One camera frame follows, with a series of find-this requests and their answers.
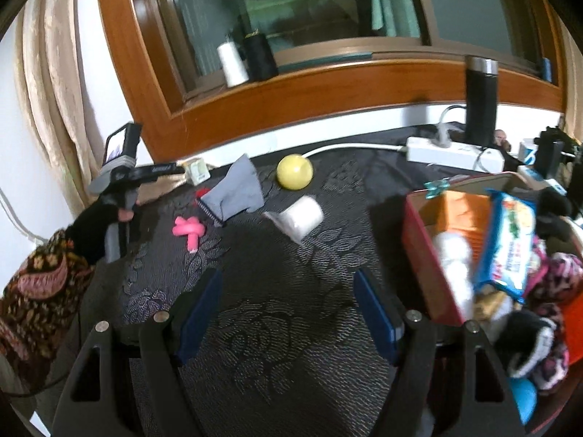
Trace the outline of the paisley sleeved forearm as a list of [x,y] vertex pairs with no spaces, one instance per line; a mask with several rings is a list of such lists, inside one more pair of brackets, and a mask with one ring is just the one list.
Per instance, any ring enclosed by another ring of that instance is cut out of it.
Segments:
[[46,383],[94,272],[68,232],[59,230],[25,259],[5,287],[1,354],[30,391]]

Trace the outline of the black gloved left hand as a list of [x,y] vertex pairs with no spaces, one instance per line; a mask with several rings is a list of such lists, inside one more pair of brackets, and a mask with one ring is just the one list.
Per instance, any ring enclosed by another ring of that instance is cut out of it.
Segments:
[[132,220],[132,209],[119,208],[101,197],[87,207],[65,230],[65,238],[73,253],[95,265],[105,255],[108,228],[118,222]]

